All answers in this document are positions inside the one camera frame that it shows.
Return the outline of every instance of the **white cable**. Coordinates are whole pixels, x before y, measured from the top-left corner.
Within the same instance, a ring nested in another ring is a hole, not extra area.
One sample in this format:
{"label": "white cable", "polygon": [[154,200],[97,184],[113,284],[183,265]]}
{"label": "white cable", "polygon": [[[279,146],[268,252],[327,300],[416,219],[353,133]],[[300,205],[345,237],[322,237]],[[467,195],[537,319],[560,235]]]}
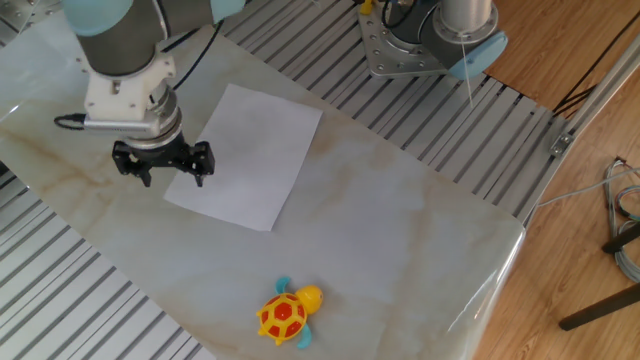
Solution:
{"label": "white cable", "polygon": [[[607,169],[607,173],[606,173],[606,179],[609,180],[613,180],[615,177],[612,176],[613,171],[615,170],[616,167],[623,165],[624,163],[620,160],[616,160],[613,164],[611,164],[611,166],[609,166],[609,169]],[[624,224],[622,224],[619,228],[618,225],[616,224],[616,206],[615,206],[615,201],[614,201],[614,195],[613,192],[611,191],[611,183],[608,182],[606,183],[605,187],[604,187],[604,191],[605,191],[605,195],[607,197],[607,205],[609,208],[609,227],[611,230],[611,238],[615,238],[616,236],[618,236],[618,234],[622,233],[623,231],[627,230],[627,227],[629,225],[633,225],[636,224],[635,221],[627,221]],[[622,247],[622,249],[620,249],[620,251],[616,252],[614,255],[614,258],[616,259],[616,264],[618,264],[618,267],[620,268],[620,270],[629,278],[631,279],[631,281],[634,281],[636,283],[640,283],[640,267],[638,267],[638,265],[636,265],[636,263],[633,262],[633,260],[631,260],[629,258],[629,256],[627,255],[627,252],[624,250],[624,246]]]}
{"label": "white cable", "polygon": [[539,204],[539,205],[538,205],[538,207],[547,206],[547,205],[549,205],[549,204],[551,204],[551,203],[554,203],[554,202],[556,202],[556,201],[558,201],[558,200],[562,200],[562,199],[564,199],[564,198],[568,198],[568,197],[570,197],[570,196],[574,196],[574,195],[582,194],[582,193],[585,193],[585,192],[587,192],[587,191],[591,191],[591,190],[593,190],[593,189],[597,189],[599,186],[602,186],[602,185],[604,185],[604,184],[608,184],[608,183],[609,183],[609,182],[611,182],[612,180],[615,180],[615,179],[617,179],[617,178],[619,178],[619,177],[622,177],[622,176],[625,176],[625,175],[628,175],[628,174],[631,174],[631,173],[634,173],[634,172],[640,172],[640,168],[634,168],[634,169],[630,169],[630,170],[627,170],[627,171],[623,171],[623,172],[621,172],[620,174],[617,174],[617,175],[614,175],[614,176],[609,177],[609,178],[607,178],[607,179],[604,179],[604,180],[600,181],[599,183],[594,184],[594,185],[591,185],[591,186],[586,187],[586,188],[584,188],[584,189],[580,189],[580,190],[576,190],[576,191],[570,192],[570,193],[568,193],[568,194],[560,195],[560,196],[555,197],[555,198],[553,198],[553,199],[551,199],[551,200],[549,200],[549,201],[545,201],[545,202],[543,202],[543,203]]}
{"label": "white cable", "polygon": [[[462,39],[463,34],[459,33],[458,36],[460,36],[460,39]],[[466,82],[467,82],[467,90],[469,91],[469,104],[471,105],[471,108],[473,109],[473,97],[471,96],[471,83],[469,82],[469,69],[467,68],[467,52],[464,50],[464,41],[460,42],[460,45],[462,46],[462,61],[464,61],[464,74],[466,77]]]}

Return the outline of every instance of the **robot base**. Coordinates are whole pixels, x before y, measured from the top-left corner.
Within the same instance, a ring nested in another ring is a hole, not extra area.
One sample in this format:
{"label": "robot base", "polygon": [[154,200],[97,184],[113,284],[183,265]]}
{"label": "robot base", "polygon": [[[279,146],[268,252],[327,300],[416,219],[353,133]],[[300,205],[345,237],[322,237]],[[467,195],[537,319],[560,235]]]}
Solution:
{"label": "robot base", "polygon": [[382,25],[382,9],[369,15],[358,11],[362,41],[371,74],[379,78],[401,78],[446,74],[447,70],[422,45],[395,37]]}

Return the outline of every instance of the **sheet of paper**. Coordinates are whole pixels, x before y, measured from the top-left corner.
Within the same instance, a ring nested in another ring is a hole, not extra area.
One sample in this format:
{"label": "sheet of paper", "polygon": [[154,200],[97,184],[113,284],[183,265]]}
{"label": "sheet of paper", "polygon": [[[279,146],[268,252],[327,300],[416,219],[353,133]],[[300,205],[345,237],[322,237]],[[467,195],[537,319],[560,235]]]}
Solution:
{"label": "sheet of paper", "polygon": [[230,84],[198,141],[215,174],[198,188],[178,172],[165,200],[220,220],[271,231],[296,181],[322,111]]}

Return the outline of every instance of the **white marble surface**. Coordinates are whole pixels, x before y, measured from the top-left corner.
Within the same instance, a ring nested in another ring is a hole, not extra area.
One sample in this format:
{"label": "white marble surface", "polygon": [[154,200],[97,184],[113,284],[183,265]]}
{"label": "white marble surface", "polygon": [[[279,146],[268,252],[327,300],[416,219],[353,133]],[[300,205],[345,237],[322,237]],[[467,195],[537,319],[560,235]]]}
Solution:
{"label": "white marble surface", "polygon": [[[176,51],[183,71],[209,35]],[[228,83],[324,118],[273,232],[182,209],[162,200],[175,171],[154,171],[145,189],[118,174],[113,139],[53,125],[82,111],[77,51],[55,16],[0,53],[0,159],[218,358],[471,358],[524,236],[518,221],[224,38],[178,92],[188,140]],[[257,335],[282,275],[325,291],[306,350]]]}

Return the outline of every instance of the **yellow toy turtle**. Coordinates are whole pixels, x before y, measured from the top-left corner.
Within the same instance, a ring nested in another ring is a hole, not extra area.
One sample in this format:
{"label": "yellow toy turtle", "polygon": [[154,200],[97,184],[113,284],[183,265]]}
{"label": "yellow toy turtle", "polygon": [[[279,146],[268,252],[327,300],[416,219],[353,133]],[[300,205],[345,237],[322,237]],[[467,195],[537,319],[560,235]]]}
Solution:
{"label": "yellow toy turtle", "polygon": [[280,346],[283,341],[292,339],[302,333],[298,349],[311,344],[311,329],[307,325],[307,317],[322,305],[322,290],[314,285],[305,286],[289,294],[285,291],[291,279],[282,277],[276,282],[277,296],[269,300],[256,315],[260,318],[260,336],[269,336]]}

